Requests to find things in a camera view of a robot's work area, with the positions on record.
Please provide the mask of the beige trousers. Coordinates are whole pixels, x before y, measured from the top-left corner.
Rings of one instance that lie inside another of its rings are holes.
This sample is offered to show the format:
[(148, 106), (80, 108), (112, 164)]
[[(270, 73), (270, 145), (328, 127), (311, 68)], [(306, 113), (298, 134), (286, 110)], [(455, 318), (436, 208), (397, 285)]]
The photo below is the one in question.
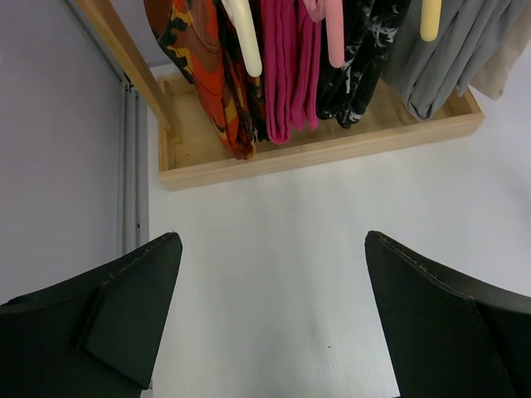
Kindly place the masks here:
[(504, 93), (510, 71), (522, 56), (530, 41), (530, 30), (513, 30), (501, 47), (477, 71), (470, 85), (491, 100)]

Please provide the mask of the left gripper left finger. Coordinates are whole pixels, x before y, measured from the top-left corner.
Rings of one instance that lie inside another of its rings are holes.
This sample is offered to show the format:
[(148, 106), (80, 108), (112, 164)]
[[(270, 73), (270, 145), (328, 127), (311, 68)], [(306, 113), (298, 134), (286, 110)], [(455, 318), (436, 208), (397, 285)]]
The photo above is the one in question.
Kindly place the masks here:
[(1, 306), (3, 397), (139, 397), (178, 278), (176, 232)]

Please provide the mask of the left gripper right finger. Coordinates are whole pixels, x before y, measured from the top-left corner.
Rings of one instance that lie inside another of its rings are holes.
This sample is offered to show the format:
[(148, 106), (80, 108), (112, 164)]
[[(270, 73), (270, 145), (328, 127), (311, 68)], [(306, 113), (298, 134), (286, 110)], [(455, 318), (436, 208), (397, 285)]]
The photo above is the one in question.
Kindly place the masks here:
[(379, 231), (364, 249), (401, 397), (528, 397), (530, 299)]

